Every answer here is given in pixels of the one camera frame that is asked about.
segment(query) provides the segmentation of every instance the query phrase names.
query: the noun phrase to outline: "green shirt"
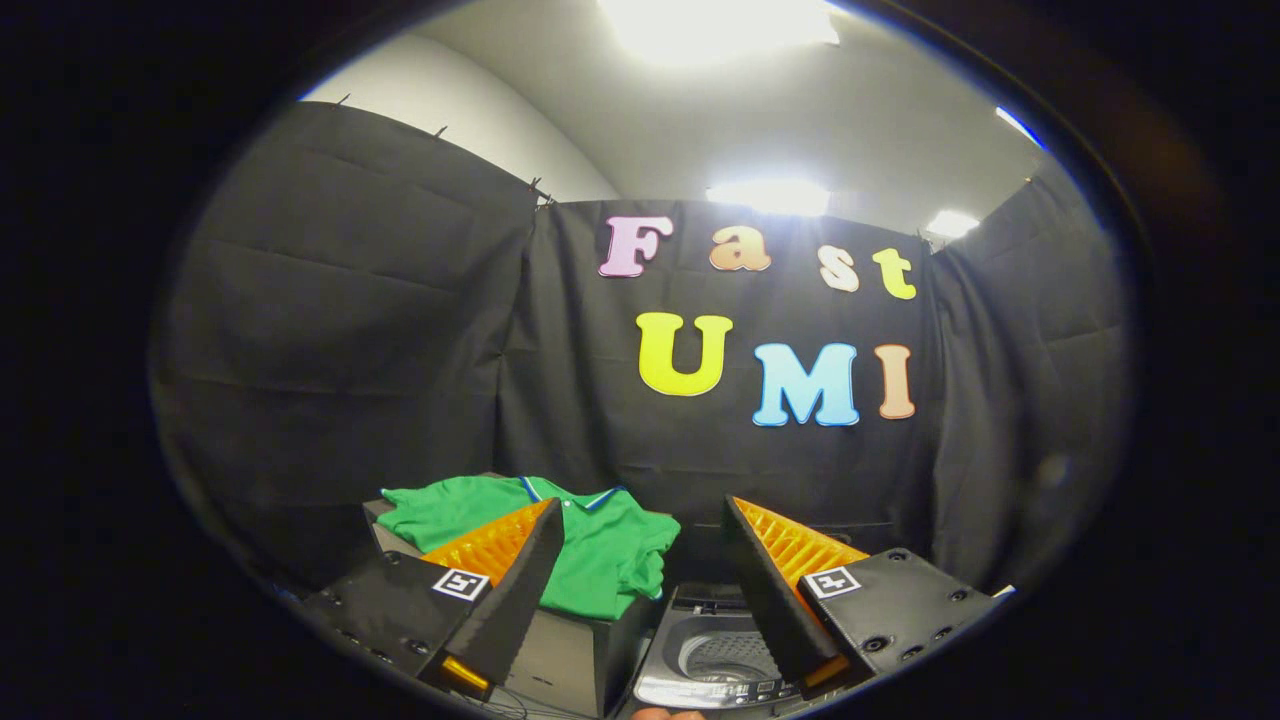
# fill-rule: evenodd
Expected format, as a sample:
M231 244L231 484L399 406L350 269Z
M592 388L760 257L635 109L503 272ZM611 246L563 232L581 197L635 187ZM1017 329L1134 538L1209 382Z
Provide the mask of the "green shirt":
M637 594L662 597L662 553L680 523L649 512L616 487L576 496L544 478L461 477L421 489L384 489L396 505L378 523L424 553L548 497L564 512L564 547L541 606L617 620Z

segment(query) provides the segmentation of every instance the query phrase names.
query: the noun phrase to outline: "ceiling light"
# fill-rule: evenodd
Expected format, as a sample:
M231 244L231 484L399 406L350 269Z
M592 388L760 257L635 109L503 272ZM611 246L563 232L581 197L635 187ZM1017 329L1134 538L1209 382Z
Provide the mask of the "ceiling light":
M1005 110L1004 108L996 108L996 117L998 117L1000 119L1005 120L1006 123L1014 126L1014 129L1016 129L1018 132L1025 135L1027 140L1034 142L1036 146L1039 147L1041 150L1044 149L1044 146L1041 145L1041 141L1036 140L1036 136L1032 135L1032 131L1027 129L1027 126L1024 126L1023 123L1018 122L1018 118L1010 115L1009 110Z
M937 218L933 218L929 227L924 229L933 234L955 240L957 237L964 237L975 227L978 227L978 220L970 218L969 215L954 213L951 210L942 210L938 213Z
M750 181L709 187L707 200L748 205L760 213L822 215L831 192L803 181Z
M687 65L786 45L840 45L822 0L599 0L622 44Z

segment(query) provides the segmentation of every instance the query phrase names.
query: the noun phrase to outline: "blue letter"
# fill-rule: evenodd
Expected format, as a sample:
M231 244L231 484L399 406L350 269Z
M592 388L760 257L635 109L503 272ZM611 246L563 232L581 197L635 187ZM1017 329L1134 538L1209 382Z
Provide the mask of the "blue letter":
M805 373L790 345L771 342L755 348L755 356L764 365L764 389L760 409L751 421L765 428L787 424L782 409L782 396L787 396L791 411L801 425L822 396L822 409L814 415L819 425L852 425L858 421L854 409L854 386L849 369L858 351L852 345L833 342L818 352L813 372Z

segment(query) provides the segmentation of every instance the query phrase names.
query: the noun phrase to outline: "foam letter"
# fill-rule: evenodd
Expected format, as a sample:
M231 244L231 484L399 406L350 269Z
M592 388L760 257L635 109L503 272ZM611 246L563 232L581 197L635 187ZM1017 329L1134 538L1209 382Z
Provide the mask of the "foam letter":
M822 409L814 415L819 425L852 425L858 421L852 379L849 377L854 357L858 356L854 346L833 342L823 347L812 373L805 373L791 346L781 342L756 347L755 356L764 365L760 409L751 415L751 421L756 425L773 428L787 424L787 414L782 409L783 395L801 425L809 421L809 414L819 396Z
M827 281L828 286L845 292L858 290L858 273L854 272L854 258L847 250L833 245L823 245L818 249L818 261L822 263L822 269L818 273L822 274L822 279Z
M915 286L906 284L905 277L905 273L911 269L911 261L904 260L897 254L897 249L887 247L881 250L876 255L872 255L872 260L879 264L881 275L884 278L884 290L890 295L900 300L915 297Z
M672 366L676 331L685 324L671 313L643 313L640 325L640 379L663 395L684 397L701 395L719 383L724 372L724 336L733 320L719 315L699 315L694 327L703 331L703 364L696 373L677 373Z
M902 345L882 345L876 348L876 356L884 366L884 405L881 405L881 418L901 420L915 415L915 405L906 388L906 359L911 351Z
M764 254L764 236L755 228L733 225L712 236L712 266L717 270L763 270L773 263Z
M600 274L607 278L637 277L644 265L636 261L636 252L643 252L645 260L653 260L658 252L658 233L669 236L676 232L671 218L609 218L604 223L613 228L609 258L600 265Z

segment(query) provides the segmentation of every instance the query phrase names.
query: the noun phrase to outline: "orange textured pad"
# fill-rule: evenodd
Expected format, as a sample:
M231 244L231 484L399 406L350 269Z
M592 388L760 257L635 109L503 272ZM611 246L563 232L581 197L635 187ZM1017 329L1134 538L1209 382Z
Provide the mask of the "orange textured pad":
M489 582L497 585L516 561L520 550L534 530L534 523L556 498L521 507L509 515L503 515L488 525L481 525L470 533L428 552L422 560L489 575Z
M769 560L773 560L773 566L786 579L791 592L796 593L800 605L809 609L810 615L813 615L813 609L800 596L801 577L870 557L860 550L849 547L772 510L751 505L740 497L735 497L733 502L737 503L737 509L742 511L746 521L751 524L755 537L760 539L764 550L769 553Z

